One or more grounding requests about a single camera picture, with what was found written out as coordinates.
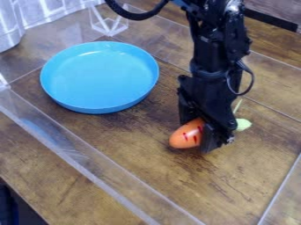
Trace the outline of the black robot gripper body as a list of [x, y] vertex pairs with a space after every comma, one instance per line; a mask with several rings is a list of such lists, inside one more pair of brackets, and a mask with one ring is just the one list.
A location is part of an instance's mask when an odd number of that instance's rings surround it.
[[201, 76], [177, 77], [177, 91], [184, 91], [195, 101], [203, 114], [203, 120], [220, 127], [228, 127], [228, 122], [235, 122], [231, 111], [231, 103], [236, 95], [231, 92], [238, 91], [242, 71], [207, 73]]

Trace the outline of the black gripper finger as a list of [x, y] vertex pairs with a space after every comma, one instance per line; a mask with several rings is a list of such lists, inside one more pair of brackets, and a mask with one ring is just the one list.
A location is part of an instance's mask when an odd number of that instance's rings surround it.
[[177, 91], [179, 97], [179, 123], [185, 124], [196, 118], [203, 119], [199, 107], [184, 91]]
[[235, 122], [228, 122], [228, 127], [220, 127], [212, 123], [205, 123], [201, 129], [201, 140], [199, 143], [199, 151], [208, 153], [223, 145], [230, 144], [234, 140]]

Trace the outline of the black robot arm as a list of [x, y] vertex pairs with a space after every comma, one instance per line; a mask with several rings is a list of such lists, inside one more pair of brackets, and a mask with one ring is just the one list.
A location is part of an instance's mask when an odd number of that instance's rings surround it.
[[185, 12], [193, 43], [189, 76], [179, 76], [179, 122], [203, 120], [199, 151], [208, 153], [234, 141], [238, 128], [231, 111], [240, 90], [242, 61], [251, 39], [244, 27], [243, 0], [171, 0]]

